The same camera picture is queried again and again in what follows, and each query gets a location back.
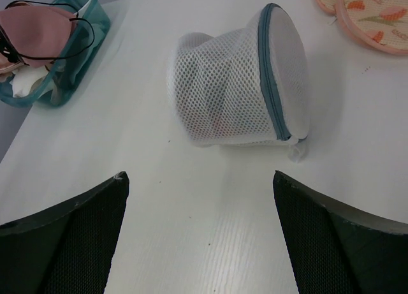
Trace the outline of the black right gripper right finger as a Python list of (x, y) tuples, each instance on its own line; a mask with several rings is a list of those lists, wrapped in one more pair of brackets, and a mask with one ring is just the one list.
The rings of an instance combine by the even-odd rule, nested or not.
[(299, 293), (407, 293), (407, 224), (280, 171), (273, 195)]

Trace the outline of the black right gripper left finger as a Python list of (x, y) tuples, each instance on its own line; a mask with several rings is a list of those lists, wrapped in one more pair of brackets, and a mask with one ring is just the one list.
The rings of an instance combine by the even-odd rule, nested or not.
[(124, 219), (119, 172), (45, 210), (1, 225), (1, 293), (103, 293)]

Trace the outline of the white mesh laundry bag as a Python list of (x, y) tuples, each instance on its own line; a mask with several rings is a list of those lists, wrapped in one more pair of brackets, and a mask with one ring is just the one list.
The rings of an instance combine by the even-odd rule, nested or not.
[(189, 33), (170, 58), (171, 107), (190, 141), (283, 145), (293, 161), (306, 152), (309, 74), (290, 16), (267, 4), (242, 29)]

